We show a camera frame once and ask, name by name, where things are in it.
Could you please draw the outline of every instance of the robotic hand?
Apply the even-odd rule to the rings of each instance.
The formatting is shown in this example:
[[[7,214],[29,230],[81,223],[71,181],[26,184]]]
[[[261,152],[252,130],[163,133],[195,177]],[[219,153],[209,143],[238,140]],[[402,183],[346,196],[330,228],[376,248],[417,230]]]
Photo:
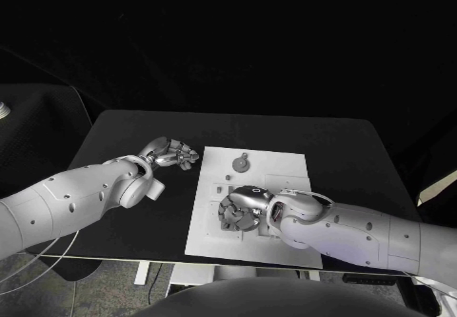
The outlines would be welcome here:
[[[68,170],[0,199],[0,259],[76,232],[111,208],[131,208],[144,196],[157,200],[164,185],[154,169],[177,164],[189,170],[197,159],[186,144],[160,137],[138,156]]]
[[[270,234],[291,247],[313,247],[352,264],[407,271],[457,288],[453,228],[336,203],[311,192],[281,190],[274,195],[255,186],[229,193],[218,216],[222,230],[251,231],[267,221]]]

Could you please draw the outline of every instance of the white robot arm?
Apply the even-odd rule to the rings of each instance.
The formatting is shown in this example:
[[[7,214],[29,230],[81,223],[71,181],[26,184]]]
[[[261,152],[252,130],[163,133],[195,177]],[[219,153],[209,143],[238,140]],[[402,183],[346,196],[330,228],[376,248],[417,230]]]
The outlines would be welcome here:
[[[177,164],[187,170],[197,158],[187,145],[160,137],[138,156],[68,170],[0,199],[0,259],[76,232],[111,208],[131,208],[144,196],[156,200],[164,185],[154,169]]]
[[[314,198],[323,198],[327,204]],[[236,188],[221,202],[222,230],[268,230],[298,249],[352,264],[407,271],[457,288],[457,230],[408,221],[323,195]]]

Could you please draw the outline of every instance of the black table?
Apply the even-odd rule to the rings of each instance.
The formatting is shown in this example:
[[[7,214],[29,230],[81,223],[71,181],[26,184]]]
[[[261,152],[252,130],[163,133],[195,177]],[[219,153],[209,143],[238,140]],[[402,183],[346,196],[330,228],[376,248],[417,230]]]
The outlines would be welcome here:
[[[160,136],[183,141],[200,155],[205,146],[303,153],[314,192],[420,221],[378,133],[365,120],[110,110],[94,124],[69,168],[137,155]],[[159,200],[144,198],[131,209],[110,210],[81,230],[68,256],[296,269],[185,255],[200,162],[186,172],[177,166],[157,169],[154,177],[167,186]],[[61,239],[49,254],[62,254],[72,236]],[[36,254],[45,245],[27,250]],[[402,275],[329,256],[323,266],[324,271]]]

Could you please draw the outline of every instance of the floor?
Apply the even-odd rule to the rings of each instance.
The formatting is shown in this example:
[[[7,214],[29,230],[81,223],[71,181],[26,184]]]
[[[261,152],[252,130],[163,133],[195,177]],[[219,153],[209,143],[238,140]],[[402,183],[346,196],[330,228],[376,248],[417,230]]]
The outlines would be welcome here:
[[[434,184],[421,194],[421,200],[431,199],[445,186],[457,179],[457,173]],[[27,254],[17,254],[0,261],[0,279],[7,276],[32,259]],[[82,281],[66,282],[50,271],[32,285],[19,291],[0,296],[0,317],[9,316],[130,316],[148,306],[147,294],[160,264],[150,265],[146,285],[134,285],[138,263],[104,261],[99,269]],[[30,281],[48,268],[36,261],[30,268],[0,284],[0,293]],[[172,264],[163,264],[160,274],[150,292],[150,302],[164,298],[173,271]],[[379,298],[404,305],[398,287],[378,285],[355,285],[342,281],[342,274],[320,273],[321,283],[343,285],[372,293]]]

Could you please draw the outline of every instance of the black cable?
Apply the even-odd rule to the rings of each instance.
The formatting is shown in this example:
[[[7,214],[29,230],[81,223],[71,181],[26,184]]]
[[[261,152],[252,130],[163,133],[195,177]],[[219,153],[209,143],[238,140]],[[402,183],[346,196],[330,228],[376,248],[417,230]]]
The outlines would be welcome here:
[[[153,284],[150,286],[150,292],[153,290],[153,287],[154,287],[154,284],[156,284],[156,281],[157,281],[157,277],[159,277],[159,274],[160,274],[160,269],[161,269],[161,265],[163,263],[160,263],[160,267],[159,267],[159,270],[157,270],[157,274],[156,274],[156,277],[154,277],[154,281],[153,281]],[[150,304],[150,292],[147,293],[147,303]]]

